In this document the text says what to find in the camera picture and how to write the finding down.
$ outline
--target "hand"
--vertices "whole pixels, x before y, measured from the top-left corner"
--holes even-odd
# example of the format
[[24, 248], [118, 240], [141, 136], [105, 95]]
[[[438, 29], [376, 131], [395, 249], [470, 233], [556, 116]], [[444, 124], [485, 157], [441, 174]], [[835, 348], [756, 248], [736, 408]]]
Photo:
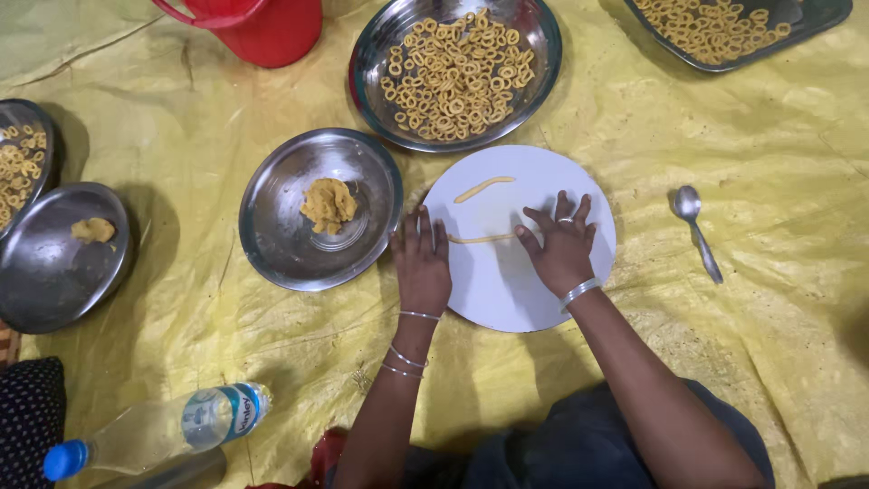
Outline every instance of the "hand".
[[449, 277], [447, 229], [442, 221], [434, 224], [434, 246], [432, 233], [428, 209], [420, 205], [404, 219], [404, 243], [396, 233], [389, 239], [398, 271], [402, 311], [440, 316], [447, 309], [453, 280]]
[[555, 205], [555, 221], [548, 214], [526, 207], [522, 211], [540, 226], [543, 232], [543, 248], [537, 237], [525, 226], [516, 226], [519, 241], [528, 251], [531, 263], [543, 284], [558, 298], [563, 298], [577, 285], [594, 277], [592, 262], [588, 258], [594, 241], [596, 226], [586, 226], [592, 198], [582, 196], [580, 208], [573, 216], [573, 223], [557, 222], [570, 216], [574, 205], [567, 200], [567, 192], [558, 192]]

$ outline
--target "blue bottle cap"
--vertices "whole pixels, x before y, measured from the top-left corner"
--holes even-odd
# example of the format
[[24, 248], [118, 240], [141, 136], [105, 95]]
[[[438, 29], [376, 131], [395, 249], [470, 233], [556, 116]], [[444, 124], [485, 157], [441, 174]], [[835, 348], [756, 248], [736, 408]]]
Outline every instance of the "blue bottle cap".
[[80, 439], [63, 442], [49, 450], [43, 462], [48, 480], [58, 481], [76, 475], [88, 462], [88, 446]]

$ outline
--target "dough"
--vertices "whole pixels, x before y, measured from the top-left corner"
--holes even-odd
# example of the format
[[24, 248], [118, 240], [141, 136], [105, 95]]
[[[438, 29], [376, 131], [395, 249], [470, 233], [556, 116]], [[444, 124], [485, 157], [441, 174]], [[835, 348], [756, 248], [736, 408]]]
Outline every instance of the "dough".
[[356, 207], [357, 203], [344, 182], [320, 178], [305, 192], [302, 214], [314, 221], [314, 232], [336, 234], [341, 229], [341, 222], [349, 221], [356, 214]]
[[471, 189], [471, 190], [469, 190], [469, 191], [466, 191], [465, 193], [461, 194], [459, 197], [455, 198], [455, 200], [454, 200], [453, 202], [454, 202], [455, 204], [461, 204], [462, 202], [464, 202], [464, 201], [468, 200], [469, 198], [471, 198], [471, 197], [477, 195], [478, 193], [482, 192], [483, 190], [486, 189], [486, 187], [488, 187], [488, 186], [491, 185], [491, 184], [498, 184], [498, 183], [501, 183], [501, 182], [515, 182], [515, 181], [516, 181], [516, 179], [513, 178], [513, 177], [495, 177], [495, 178], [490, 178], [489, 180], [486, 180], [486, 181], [483, 182], [482, 184], [476, 185], [473, 189]]
[[485, 236], [483, 238], [472, 238], [472, 239], [462, 239], [453, 236], [452, 234], [447, 235], [447, 239], [452, 241], [453, 243], [458, 243], [460, 245], [470, 245], [472, 243], [486, 243], [487, 241], [495, 241], [496, 239], [510, 239], [515, 238], [516, 235], [512, 232], [510, 234], [498, 234], [495, 236]]
[[94, 241], [105, 243], [115, 236], [115, 226], [102, 218], [90, 218], [87, 221], [78, 221], [70, 228], [70, 236], [86, 245]]

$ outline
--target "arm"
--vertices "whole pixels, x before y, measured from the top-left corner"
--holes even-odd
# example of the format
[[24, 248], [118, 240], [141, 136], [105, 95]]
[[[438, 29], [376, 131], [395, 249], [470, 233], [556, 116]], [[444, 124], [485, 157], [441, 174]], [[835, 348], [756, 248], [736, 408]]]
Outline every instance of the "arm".
[[[572, 205], [559, 192], [555, 221]], [[558, 222], [525, 208], [541, 228], [541, 248], [528, 228], [516, 227], [543, 283], [558, 298], [594, 276], [588, 254], [594, 224], [585, 226], [591, 198], [582, 198], [574, 222]], [[760, 471], [736, 438], [643, 343], [607, 295], [595, 288], [567, 309], [607, 378], [615, 401], [655, 482], [672, 487], [763, 487]]]
[[[424, 207], [408, 214], [404, 231], [404, 242], [395, 234], [389, 242], [398, 273], [401, 310], [440, 317], [453, 289], [447, 232], [443, 223], [435, 224], [433, 247], [432, 226]], [[403, 357], [424, 365], [436, 326], [433, 319], [401, 315], [392, 345]], [[401, 483], [423, 369], [401, 360], [391, 350], [383, 364], [409, 375], [387, 368], [377, 372], [341, 455], [335, 475], [338, 489], [380, 489]]]

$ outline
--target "silver bangle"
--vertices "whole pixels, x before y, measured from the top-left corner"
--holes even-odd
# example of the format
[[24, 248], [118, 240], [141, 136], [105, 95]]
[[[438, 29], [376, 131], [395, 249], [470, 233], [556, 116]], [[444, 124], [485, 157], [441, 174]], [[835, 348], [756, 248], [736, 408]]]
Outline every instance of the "silver bangle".
[[574, 302], [582, 294], [592, 290], [594, 287], [600, 287], [600, 280], [597, 277], [592, 277], [589, 280], [577, 285], [572, 291], [568, 292], [561, 300], [561, 314], [567, 312], [567, 305]]
[[410, 372], [405, 372], [405, 371], [403, 371], [403, 370], [398, 370], [397, 368], [392, 368], [391, 366], [386, 365], [386, 364], [381, 364], [381, 368], [385, 368], [385, 369], [387, 369], [387, 370], [391, 370], [391, 371], [393, 371], [393, 372], [395, 372], [395, 373], [400, 373], [400, 374], [403, 375], [404, 377], [422, 378], [422, 375], [416, 375], [415, 373], [410, 373]]
[[420, 364], [414, 363], [414, 362], [408, 360], [407, 358], [405, 358], [404, 355], [400, 354], [400, 353], [398, 352], [398, 350], [396, 350], [395, 347], [394, 347], [391, 343], [389, 344], [389, 350], [390, 350], [392, 353], [394, 353], [395, 356], [398, 357], [402, 362], [404, 362], [404, 363], [406, 363], [406, 364], [408, 364], [408, 365], [413, 365], [413, 366], [415, 366], [415, 367], [420, 367], [420, 368], [426, 368], [426, 367], [428, 366], [428, 358], [426, 358], [426, 364], [425, 364], [425, 365], [420, 365]]
[[417, 318], [425, 318], [425, 319], [434, 319], [435, 321], [440, 321], [440, 316], [432, 316], [431, 314], [423, 314], [421, 312], [411, 312], [411, 311], [401, 311], [399, 314], [406, 314], [408, 316], [416, 316]]

